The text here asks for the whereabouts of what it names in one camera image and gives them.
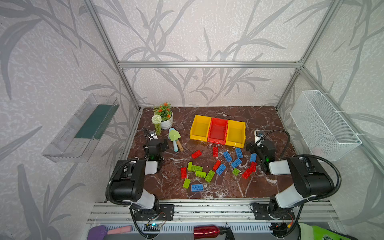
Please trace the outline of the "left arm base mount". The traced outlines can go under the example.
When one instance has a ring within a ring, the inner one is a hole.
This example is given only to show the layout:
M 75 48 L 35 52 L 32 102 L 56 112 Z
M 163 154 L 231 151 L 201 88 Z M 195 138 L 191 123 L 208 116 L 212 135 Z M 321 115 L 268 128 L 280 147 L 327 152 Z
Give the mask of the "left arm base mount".
M 137 207 L 132 207 L 134 219 L 136 221 L 172 221 L 175 213 L 175 205 L 173 204 L 159 204 L 155 205 L 149 210 L 139 210 Z

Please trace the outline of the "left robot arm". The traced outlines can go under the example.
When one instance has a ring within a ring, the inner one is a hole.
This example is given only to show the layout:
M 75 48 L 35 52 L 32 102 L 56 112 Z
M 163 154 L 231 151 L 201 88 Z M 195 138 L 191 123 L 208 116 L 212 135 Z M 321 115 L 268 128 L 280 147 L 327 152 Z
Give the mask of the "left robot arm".
M 160 172 L 169 148 L 166 140 L 152 139 L 144 145 L 143 159 L 119 160 L 106 187 L 106 198 L 115 205 L 133 210 L 160 213 L 159 199 L 145 190 L 145 176 Z

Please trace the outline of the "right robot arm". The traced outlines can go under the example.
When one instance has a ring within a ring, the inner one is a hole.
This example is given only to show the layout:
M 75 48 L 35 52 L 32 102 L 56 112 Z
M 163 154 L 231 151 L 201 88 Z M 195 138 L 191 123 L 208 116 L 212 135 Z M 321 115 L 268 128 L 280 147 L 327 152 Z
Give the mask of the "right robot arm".
M 247 144 L 246 150 L 260 158 L 261 169 L 266 174 L 290 175 L 293 180 L 291 186 L 270 198 L 267 206 L 270 214 L 329 198 L 341 187 L 340 171 L 320 156 L 296 155 L 276 160 L 274 144 L 261 140 Z

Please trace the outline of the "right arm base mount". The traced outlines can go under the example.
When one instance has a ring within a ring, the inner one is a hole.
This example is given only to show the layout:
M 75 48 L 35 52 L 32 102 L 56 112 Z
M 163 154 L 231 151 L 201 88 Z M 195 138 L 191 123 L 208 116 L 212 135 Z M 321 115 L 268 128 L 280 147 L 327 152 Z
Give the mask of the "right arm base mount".
M 275 202 L 268 204 L 251 203 L 250 209 L 254 214 L 255 220 L 295 220 L 295 214 L 292 208 L 283 209 Z

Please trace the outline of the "blue brick front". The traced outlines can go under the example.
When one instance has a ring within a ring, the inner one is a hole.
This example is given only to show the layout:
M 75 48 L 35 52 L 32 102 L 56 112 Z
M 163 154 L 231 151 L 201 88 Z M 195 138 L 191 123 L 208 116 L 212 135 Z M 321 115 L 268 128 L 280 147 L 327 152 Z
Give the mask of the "blue brick front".
M 193 184 L 191 185 L 191 191 L 192 192 L 202 192 L 204 190 L 203 184 Z

